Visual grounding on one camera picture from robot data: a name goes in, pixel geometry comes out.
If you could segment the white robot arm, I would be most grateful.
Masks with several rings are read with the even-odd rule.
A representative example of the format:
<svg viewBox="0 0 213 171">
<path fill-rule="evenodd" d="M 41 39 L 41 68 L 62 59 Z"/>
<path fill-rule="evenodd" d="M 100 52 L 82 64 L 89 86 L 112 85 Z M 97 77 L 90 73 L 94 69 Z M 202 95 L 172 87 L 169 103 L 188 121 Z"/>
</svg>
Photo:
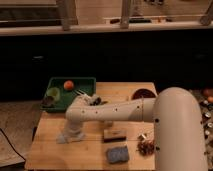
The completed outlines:
<svg viewBox="0 0 213 171">
<path fill-rule="evenodd" d="M 202 114 L 187 90 L 171 87 L 155 98 L 91 105 L 85 95 L 67 108 L 62 135 L 83 138 L 87 121 L 134 121 L 154 124 L 156 171 L 208 171 Z"/>
</svg>

